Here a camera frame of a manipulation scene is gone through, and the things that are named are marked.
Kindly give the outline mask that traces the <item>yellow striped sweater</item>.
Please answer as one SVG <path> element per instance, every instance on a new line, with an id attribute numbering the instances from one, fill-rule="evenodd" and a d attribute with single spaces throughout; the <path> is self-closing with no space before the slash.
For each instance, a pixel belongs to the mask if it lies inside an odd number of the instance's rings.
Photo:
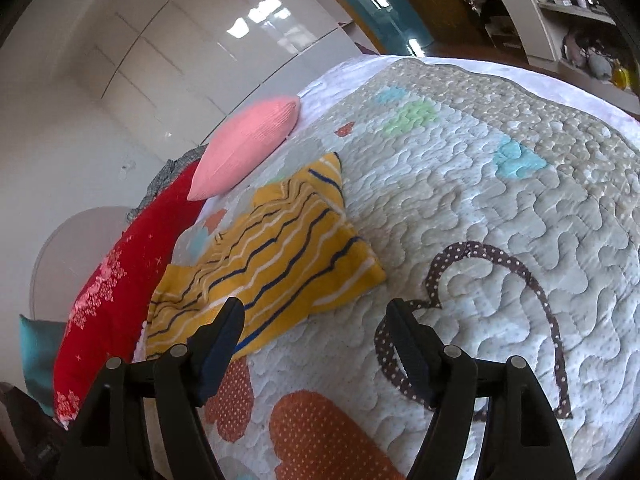
<path id="1" fill-rule="evenodd" d="M 215 233 L 196 263 L 168 266 L 149 306 L 146 357 L 186 342 L 229 298 L 244 307 L 239 359 L 381 285 L 378 256 L 347 218 L 342 169 L 331 152 L 258 188 L 250 210 Z"/>

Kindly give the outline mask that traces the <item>red floral quilt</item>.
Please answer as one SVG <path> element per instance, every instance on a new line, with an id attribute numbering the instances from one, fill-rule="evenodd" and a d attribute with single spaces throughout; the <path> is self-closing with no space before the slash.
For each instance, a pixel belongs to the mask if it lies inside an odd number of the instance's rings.
<path id="1" fill-rule="evenodd" d="M 186 199 L 197 166 L 184 168 L 137 215 L 75 299 L 53 367 L 54 417 L 63 427 L 78 415 L 105 362 L 134 356 L 175 242 L 204 205 Z"/>

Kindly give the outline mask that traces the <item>teal cushion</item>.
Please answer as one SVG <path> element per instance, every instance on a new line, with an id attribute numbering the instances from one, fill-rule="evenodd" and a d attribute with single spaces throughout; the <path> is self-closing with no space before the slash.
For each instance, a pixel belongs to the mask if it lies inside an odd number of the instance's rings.
<path id="1" fill-rule="evenodd" d="M 53 367 L 65 333 L 63 322 L 32 320 L 20 315 L 20 351 L 28 394 L 53 415 Z"/>

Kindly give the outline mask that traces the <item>heart patterned bed quilt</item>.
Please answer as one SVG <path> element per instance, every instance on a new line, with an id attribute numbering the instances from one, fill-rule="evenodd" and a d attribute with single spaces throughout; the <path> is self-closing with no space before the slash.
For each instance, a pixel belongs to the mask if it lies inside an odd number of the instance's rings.
<path id="1" fill-rule="evenodd" d="M 303 322 L 247 359 L 246 433 L 206 430 L 230 479 L 271 479 L 281 396 L 323 394 L 401 471 L 431 415 L 378 365 L 387 301 L 488 360 L 528 359 L 579 478 L 609 479 L 639 422 L 639 125 L 539 74 L 404 58 L 346 64 L 311 84 L 299 132 L 179 237 L 190 263 L 261 185 L 337 152 L 347 215 L 387 273 L 373 292 Z"/>

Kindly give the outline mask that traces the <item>grey knitted garment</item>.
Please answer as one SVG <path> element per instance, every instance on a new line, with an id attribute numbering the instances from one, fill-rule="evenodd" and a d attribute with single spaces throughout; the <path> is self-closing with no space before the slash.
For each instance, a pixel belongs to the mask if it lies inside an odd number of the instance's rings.
<path id="1" fill-rule="evenodd" d="M 177 159 L 168 159 L 166 164 L 146 188 L 145 196 L 143 196 L 140 204 L 128 211 L 126 215 L 127 223 L 131 224 L 134 222 L 137 216 L 141 214 L 165 188 L 168 188 L 168 186 L 182 174 L 187 166 L 191 165 L 192 162 L 198 162 L 202 158 L 205 150 L 206 145 L 200 145 L 197 148 L 192 148 L 192 150 L 185 152 Z"/>

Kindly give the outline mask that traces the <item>pink pillow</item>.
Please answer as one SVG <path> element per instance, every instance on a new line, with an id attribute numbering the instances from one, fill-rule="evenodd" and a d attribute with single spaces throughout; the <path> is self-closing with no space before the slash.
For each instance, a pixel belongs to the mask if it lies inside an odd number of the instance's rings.
<path id="1" fill-rule="evenodd" d="M 218 128 L 195 169 L 188 200 L 224 195 L 256 169 L 294 130 L 298 96 L 250 105 Z"/>

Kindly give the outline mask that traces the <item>white glossy wardrobe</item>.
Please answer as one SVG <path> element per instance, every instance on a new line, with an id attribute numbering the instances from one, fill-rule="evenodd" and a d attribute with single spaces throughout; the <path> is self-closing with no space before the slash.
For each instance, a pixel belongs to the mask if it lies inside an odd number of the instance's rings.
<path id="1" fill-rule="evenodd" d="M 329 0 L 32 0 L 1 47 L 1 205 L 137 197 L 236 110 L 359 50 Z"/>

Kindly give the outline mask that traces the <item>white bed sheet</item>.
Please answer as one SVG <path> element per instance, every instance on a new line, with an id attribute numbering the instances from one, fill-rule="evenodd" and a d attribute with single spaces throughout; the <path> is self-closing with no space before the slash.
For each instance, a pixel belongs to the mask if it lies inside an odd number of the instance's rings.
<path id="1" fill-rule="evenodd" d="M 318 119 L 333 105 L 349 96 L 366 81 L 390 66 L 401 57 L 399 55 L 359 55 L 335 65 L 319 78 L 307 84 L 298 92 L 302 102 L 302 114 L 297 128 L 302 130 Z M 531 68 L 515 67 L 508 64 L 475 61 L 468 58 L 420 58 L 426 65 L 457 65 L 472 73 L 501 77 L 526 89 L 536 96 L 582 110 L 597 117 L 618 132 L 623 133 L 632 144 L 639 144 L 639 122 L 621 108 L 582 90 L 574 84 L 555 76 L 536 72 Z"/>

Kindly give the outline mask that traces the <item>white shelf unit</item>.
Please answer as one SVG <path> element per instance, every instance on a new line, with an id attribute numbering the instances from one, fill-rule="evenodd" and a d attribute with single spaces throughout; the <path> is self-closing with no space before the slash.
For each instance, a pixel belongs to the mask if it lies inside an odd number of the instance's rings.
<path id="1" fill-rule="evenodd" d="M 572 32 L 598 32 L 603 38 L 612 39 L 618 28 L 608 14 L 578 6 L 577 0 L 501 2 L 531 66 L 556 73 L 629 114 L 639 113 L 637 93 L 593 75 L 588 63 L 576 58 L 576 42 L 566 38 Z"/>

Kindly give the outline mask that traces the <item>brown wooden door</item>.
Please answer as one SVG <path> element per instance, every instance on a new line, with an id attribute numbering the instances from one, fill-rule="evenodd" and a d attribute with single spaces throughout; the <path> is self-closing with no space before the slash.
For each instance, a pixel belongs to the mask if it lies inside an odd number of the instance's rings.
<path id="1" fill-rule="evenodd" d="M 471 7 L 463 0 L 408 0 L 439 47 L 486 47 Z"/>

